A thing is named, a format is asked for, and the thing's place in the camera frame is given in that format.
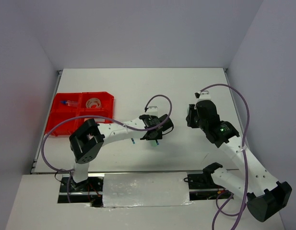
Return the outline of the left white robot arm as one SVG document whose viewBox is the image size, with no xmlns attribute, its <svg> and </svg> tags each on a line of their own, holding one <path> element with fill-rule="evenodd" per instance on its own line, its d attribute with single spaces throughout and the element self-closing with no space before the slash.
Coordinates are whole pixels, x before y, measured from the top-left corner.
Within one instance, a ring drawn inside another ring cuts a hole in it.
<svg viewBox="0 0 296 230">
<path fill-rule="evenodd" d="M 76 191 L 83 191 L 89 184 L 89 163 L 93 161 L 101 148 L 107 144 L 125 139 L 147 141 L 161 140 L 166 131 L 170 132 L 174 124 L 167 114 L 157 117 L 141 115 L 125 123 L 96 123 L 94 119 L 86 120 L 69 137 L 70 147 L 75 157 L 71 186 Z"/>
</svg>

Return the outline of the green highlighter cap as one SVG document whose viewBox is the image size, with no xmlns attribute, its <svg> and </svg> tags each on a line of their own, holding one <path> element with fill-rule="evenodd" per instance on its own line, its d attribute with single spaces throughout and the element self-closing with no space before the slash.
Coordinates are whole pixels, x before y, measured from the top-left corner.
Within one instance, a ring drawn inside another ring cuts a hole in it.
<svg viewBox="0 0 296 230">
<path fill-rule="evenodd" d="M 156 147 L 156 146 L 157 146 L 156 141 L 152 141 L 152 142 L 151 142 L 151 145 L 152 145 L 152 147 Z"/>
</svg>

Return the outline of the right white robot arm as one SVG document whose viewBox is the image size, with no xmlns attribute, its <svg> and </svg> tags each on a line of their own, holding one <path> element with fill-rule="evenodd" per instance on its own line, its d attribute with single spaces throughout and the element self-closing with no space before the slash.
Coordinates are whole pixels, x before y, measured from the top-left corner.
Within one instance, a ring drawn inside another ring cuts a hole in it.
<svg viewBox="0 0 296 230">
<path fill-rule="evenodd" d="M 271 175 L 249 148 L 242 146 L 239 132 L 230 122 L 220 119 L 211 100 L 190 104 L 186 121 L 188 127 L 201 129 L 245 177 L 244 180 L 239 179 L 215 162 L 203 169 L 203 183 L 207 187 L 217 184 L 232 192 L 243 200 L 250 214 L 259 222 L 265 222 L 286 207 L 291 185 Z"/>
</svg>

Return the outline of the blue cap glue bottle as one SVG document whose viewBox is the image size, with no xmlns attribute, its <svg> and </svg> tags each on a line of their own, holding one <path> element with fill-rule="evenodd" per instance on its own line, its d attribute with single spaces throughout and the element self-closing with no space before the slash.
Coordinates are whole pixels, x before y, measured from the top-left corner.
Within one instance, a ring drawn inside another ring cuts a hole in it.
<svg viewBox="0 0 296 230">
<path fill-rule="evenodd" d="M 69 106 L 69 107 L 77 107 L 78 106 L 77 101 L 64 100 L 64 101 L 60 101 L 60 103 L 62 105 Z"/>
</svg>

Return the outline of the small white tape roll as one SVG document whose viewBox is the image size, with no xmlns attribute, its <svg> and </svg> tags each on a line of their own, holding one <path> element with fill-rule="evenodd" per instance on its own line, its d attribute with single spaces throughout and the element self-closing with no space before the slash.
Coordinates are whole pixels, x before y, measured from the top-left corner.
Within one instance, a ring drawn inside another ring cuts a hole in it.
<svg viewBox="0 0 296 230">
<path fill-rule="evenodd" d="M 93 101 L 90 104 L 90 108 L 101 108 L 101 107 L 102 107 L 102 104 L 100 101 Z"/>
</svg>

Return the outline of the orange highlighter pen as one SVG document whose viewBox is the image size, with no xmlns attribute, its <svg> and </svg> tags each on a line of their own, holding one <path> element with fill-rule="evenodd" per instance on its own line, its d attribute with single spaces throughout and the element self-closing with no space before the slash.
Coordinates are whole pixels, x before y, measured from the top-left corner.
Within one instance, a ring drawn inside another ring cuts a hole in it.
<svg viewBox="0 0 296 230">
<path fill-rule="evenodd" d="M 104 123 L 105 122 L 105 120 L 102 118 L 85 118 L 84 122 L 86 122 L 87 120 L 91 120 L 91 119 L 93 119 L 96 123 Z"/>
</svg>

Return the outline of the large clear tape roll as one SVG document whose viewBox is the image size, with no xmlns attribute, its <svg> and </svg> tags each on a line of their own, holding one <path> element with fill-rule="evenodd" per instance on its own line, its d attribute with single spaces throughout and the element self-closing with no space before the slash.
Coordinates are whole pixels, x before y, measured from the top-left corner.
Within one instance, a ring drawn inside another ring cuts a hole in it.
<svg viewBox="0 0 296 230">
<path fill-rule="evenodd" d="M 91 109 L 101 108 L 102 103 L 98 98 L 90 98 L 86 101 L 85 106 L 86 108 L 91 108 Z"/>
</svg>

